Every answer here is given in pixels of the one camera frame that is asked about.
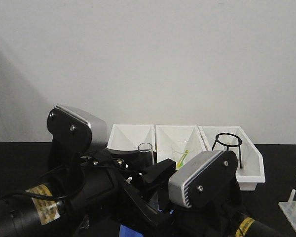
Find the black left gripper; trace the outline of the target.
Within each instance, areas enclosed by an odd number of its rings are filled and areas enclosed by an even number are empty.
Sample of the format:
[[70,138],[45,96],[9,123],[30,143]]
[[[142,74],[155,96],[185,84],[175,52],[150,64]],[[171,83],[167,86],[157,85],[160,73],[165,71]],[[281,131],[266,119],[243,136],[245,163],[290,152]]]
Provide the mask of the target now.
[[167,189],[176,171],[171,159],[135,169],[108,149],[86,154],[83,161],[83,211],[94,222],[109,217],[121,223],[135,213],[150,217],[159,211],[150,204],[152,196]]

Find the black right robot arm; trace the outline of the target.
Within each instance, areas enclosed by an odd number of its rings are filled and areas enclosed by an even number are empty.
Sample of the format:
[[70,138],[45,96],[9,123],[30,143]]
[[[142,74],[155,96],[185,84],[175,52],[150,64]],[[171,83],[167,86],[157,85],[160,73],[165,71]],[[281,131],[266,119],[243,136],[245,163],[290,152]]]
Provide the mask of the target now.
[[176,237],[283,237],[284,234],[243,212],[243,206],[230,200],[202,208],[175,207]]

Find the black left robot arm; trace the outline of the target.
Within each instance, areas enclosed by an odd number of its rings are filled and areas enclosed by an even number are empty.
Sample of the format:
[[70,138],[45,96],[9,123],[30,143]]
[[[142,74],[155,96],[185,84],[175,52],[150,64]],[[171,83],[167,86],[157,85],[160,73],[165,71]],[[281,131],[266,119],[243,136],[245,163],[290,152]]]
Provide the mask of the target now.
[[71,171],[57,166],[44,183],[0,198],[0,237],[76,237],[105,219],[160,236],[171,216],[150,199],[174,172],[170,159],[148,165],[136,151],[111,149],[80,160]]

